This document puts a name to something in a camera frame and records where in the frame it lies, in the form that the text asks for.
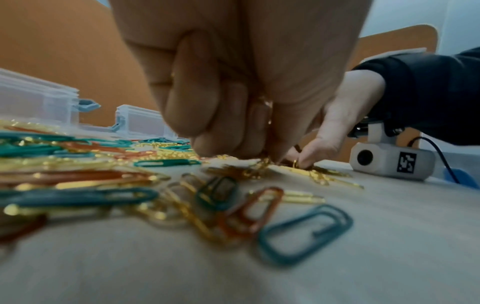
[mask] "qr code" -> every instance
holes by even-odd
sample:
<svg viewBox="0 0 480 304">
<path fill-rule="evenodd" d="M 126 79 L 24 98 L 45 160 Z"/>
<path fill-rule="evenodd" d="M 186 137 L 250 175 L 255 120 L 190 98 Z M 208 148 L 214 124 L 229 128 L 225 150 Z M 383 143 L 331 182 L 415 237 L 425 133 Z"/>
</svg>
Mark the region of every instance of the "qr code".
<svg viewBox="0 0 480 304">
<path fill-rule="evenodd" d="M 400 152 L 400 157 L 398 158 L 398 167 L 397 172 L 401 173 L 412 173 L 415 170 L 415 161 L 417 155 L 415 153 Z"/>
</svg>

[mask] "black sleeve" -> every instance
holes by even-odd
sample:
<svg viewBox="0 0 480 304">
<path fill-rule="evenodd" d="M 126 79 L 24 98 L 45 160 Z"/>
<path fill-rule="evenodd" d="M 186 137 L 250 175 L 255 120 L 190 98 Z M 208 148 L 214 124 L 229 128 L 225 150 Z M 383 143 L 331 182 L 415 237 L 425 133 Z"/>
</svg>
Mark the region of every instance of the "black sleeve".
<svg viewBox="0 0 480 304">
<path fill-rule="evenodd" d="M 371 70 L 385 79 L 385 93 L 369 118 L 455 145 L 480 145 L 480 48 L 455 56 L 395 55 L 354 70 Z"/>
</svg>

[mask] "wire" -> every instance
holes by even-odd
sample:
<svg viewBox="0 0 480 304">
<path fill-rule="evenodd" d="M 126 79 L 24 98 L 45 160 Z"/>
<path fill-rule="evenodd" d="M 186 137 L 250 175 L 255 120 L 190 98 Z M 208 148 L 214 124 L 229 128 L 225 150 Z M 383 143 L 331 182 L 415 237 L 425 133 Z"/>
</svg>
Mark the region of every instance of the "wire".
<svg viewBox="0 0 480 304">
<path fill-rule="evenodd" d="M 435 150 L 438 152 L 438 155 L 440 156 L 441 161 L 445 165 L 445 168 L 450 173 L 450 176 L 453 179 L 453 181 L 457 184 L 461 184 L 459 179 L 455 176 L 455 173 L 452 170 L 452 168 L 450 168 L 450 165 L 447 162 L 447 159 L 445 158 L 444 154 L 442 153 L 440 148 L 437 146 L 437 144 L 433 140 L 431 140 L 430 138 L 427 138 L 427 137 L 418 136 L 418 137 L 415 137 L 412 140 L 410 140 L 409 143 L 407 144 L 407 147 L 412 147 L 414 145 L 415 141 L 420 140 L 420 139 L 423 139 L 423 140 L 427 141 L 428 143 L 430 143 L 432 145 L 432 147 L 435 148 Z"/>
</svg>

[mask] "plastic box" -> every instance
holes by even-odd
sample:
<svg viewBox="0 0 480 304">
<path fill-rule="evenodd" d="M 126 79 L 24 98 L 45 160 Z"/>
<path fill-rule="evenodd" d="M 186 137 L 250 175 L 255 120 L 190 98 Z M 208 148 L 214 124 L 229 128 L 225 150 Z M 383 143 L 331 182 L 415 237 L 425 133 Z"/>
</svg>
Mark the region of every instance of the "plastic box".
<svg viewBox="0 0 480 304">
<path fill-rule="evenodd" d="M 78 90 L 0 69 L 0 115 L 44 124 L 72 124 Z"/>
<path fill-rule="evenodd" d="M 122 105 L 116 109 L 115 120 L 112 129 L 127 139 L 178 138 L 158 111 Z"/>
</svg>

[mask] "table surface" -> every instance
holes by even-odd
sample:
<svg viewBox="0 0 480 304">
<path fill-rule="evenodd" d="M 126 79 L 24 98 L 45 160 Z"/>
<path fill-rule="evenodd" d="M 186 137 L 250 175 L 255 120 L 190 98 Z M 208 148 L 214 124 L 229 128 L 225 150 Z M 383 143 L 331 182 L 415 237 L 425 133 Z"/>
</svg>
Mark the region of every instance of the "table surface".
<svg viewBox="0 0 480 304">
<path fill-rule="evenodd" d="M 351 171 L 344 163 L 320 166 Z M 184 170 L 171 169 L 172 180 Z M 351 174 L 365 190 L 295 174 L 242 186 L 318 193 L 354 218 L 350 231 L 294 267 L 262 262 L 255 243 L 215 248 L 188 226 L 126 216 L 60 221 L 0 250 L 1 302 L 478 303 L 480 191 Z M 282 204 L 272 221 L 307 208 Z M 295 250 L 302 241 L 289 234 L 277 244 Z"/>
</svg>

